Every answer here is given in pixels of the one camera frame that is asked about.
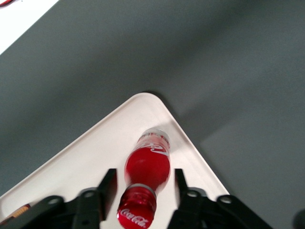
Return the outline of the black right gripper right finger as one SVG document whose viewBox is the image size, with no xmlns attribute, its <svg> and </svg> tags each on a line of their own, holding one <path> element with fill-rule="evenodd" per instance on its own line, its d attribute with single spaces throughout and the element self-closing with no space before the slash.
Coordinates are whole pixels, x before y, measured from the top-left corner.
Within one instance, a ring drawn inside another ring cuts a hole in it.
<svg viewBox="0 0 305 229">
<path fill-rule="evenodd" d="M 271 228 L 237 197 L 222 195 L 212 201 L 203 189 L 187 185 L 182 169 L 176 168 L 174 174 L 178 208 L 173 212 L 169 229 Z"/>
</svg>

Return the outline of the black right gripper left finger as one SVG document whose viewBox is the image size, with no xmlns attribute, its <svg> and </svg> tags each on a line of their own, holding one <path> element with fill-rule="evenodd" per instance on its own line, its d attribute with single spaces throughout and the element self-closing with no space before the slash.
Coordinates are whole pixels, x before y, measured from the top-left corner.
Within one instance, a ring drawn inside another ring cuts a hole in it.
<svg viewBox="0 0 305 229">
<path fill-rule="evenodd" d="M 9 216 L 2 229 L 99 229 L 109 215 L 117 193 L 117 170 L 111 168 L 97 187 L 82 190 L 66 202 L 48 196 L 18 216 Z"/>
</svg>

